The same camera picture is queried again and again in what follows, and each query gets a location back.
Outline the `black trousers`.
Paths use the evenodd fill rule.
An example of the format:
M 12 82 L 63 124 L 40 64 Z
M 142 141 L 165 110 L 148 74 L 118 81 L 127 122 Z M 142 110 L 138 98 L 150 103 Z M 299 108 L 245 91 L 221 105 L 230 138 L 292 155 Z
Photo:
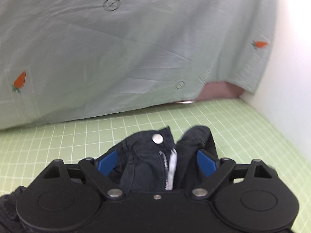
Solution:
M 108 178 L 124 195 L 191 190 L 204 180 L 196 159 L 201 149 L 218 158 L 207 126 L 191 127 L 177 142 L 169 127 L 140 131 L 107 151 L 118 154 Z M 66 165 L 56 159 L 29 187 L 19 186 L 1 196 L 1 232 L 75 232 L 106 200 L 86 184 L 78 163 Z

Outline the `green grid cutting mat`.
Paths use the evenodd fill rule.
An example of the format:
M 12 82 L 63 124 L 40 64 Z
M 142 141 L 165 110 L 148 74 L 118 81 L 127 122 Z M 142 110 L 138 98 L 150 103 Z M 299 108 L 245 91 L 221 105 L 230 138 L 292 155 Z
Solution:
M 28 186 L 54 159 L 77 163 L 99 157 L 141 130 L 171 128 L 178 140 L 194 125 L 208 126 L 220 157 L 260 158 L 277 170 L 299 200 L 295 232 L 310 232 L 310 163 L 259 112 L 240 99 L 165 105 L 105 117 L 1 132 L 1 194 Z

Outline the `white foam board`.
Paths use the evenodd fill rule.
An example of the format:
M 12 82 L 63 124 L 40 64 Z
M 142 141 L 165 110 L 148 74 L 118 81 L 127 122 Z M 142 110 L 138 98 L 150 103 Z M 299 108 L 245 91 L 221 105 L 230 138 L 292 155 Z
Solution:
M 266 72 L 256 92 L 242 99 L 297 148 L 310 150 L 310 0 L 278 0 Z

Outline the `grey carrot print cloth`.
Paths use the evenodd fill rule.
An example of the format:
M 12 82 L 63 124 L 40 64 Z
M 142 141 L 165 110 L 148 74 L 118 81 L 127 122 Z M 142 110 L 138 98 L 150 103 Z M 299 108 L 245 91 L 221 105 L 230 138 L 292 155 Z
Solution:
M 277 0 L 1 0 L 1 129 L 254 92 Z

